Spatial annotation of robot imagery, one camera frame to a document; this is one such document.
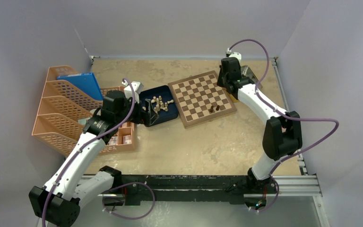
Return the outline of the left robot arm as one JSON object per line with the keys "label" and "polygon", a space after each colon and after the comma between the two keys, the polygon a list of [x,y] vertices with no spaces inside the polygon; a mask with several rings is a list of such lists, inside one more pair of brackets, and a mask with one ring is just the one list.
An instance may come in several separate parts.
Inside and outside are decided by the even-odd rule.
{"label": "left robot arm", "polygon": [[131,86],[123,92],[109,91],[100,114],[94,113],[80,134],[71,154],[42,186],[33,187],[29,199],[43,227],[70,227],[80,211],[98,194],[121,190],[121,172],[104,167],[93,178],[80,183],[86,169],[126,122],[145,123],[138,93]]}

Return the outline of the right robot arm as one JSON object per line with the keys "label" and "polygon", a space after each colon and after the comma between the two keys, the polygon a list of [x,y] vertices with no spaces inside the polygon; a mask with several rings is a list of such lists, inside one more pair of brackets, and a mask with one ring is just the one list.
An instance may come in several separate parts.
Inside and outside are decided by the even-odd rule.
{"label": "right robot arm", "polygon": [[242,75],[240,62],[236,57],[226,57],[220,61],[217,85],[226,89],[235,99],[247,105],[265,125],[262,147],[264,154],[248,170],[247,188],[259,192],[265,186],[282,158],[292,155],[302,148],[302,131],[295,111],[287,112],[279,108],[256,87],[254,81]]}

